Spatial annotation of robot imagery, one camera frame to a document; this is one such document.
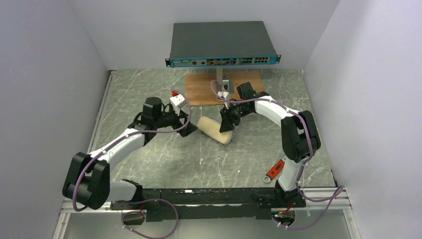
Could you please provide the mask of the beige umbrella case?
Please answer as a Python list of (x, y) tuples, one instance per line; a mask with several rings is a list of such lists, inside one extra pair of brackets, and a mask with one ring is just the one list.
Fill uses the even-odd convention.
[(221, 124), (206, 116), (199, 118), (197, 127), (201, 132), (221, 144), (229, 144), (233, 137), (232, 131), (221, 133), (219, 131)]

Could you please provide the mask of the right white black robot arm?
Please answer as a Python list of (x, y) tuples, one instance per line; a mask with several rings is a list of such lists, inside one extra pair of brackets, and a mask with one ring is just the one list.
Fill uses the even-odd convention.
[(249, 82), (237, 87), (239, 101), (230, 100), (225, 91), (214, 92), (225, 106), (220, 110), (221, 133), (230, 132), (249, 114), (258, 114), (281, 129), (284, 167), (275, 184), (274, 201), (281, 207), (305, 207), (305, 197), (299, 189), (306, 161), (320, 148), (321, 142), (310, 111), (296, 111), (273, 99), (267, 92), (256, 92)]

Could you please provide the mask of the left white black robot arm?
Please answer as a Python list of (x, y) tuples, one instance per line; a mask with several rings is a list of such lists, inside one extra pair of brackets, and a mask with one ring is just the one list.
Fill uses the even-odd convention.
[(131, 180), (112, 181), (111, 170), (157, 134), (176, 132), (186, 137), (196, 131), (191, 112), (190, 103), (181, 92), (173, 91), (166, 105), (158, 97), (148, 97), (142, 111), (117, 138), (97, 150), (73, 156), (63, 196), (72, 200), (76, 212), (96, 210), (106, 202), (142, 204), (142, 185)]

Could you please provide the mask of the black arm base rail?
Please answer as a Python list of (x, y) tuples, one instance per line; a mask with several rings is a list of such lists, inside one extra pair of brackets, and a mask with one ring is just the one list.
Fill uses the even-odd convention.
[(277, 210), (304, 208), (304, 198), (274, 187), (144, 189), (135, 204), (112, 202), (111, 210), (143, 210), (147, 222), (174, 219), (255, 218), (270, 220)]

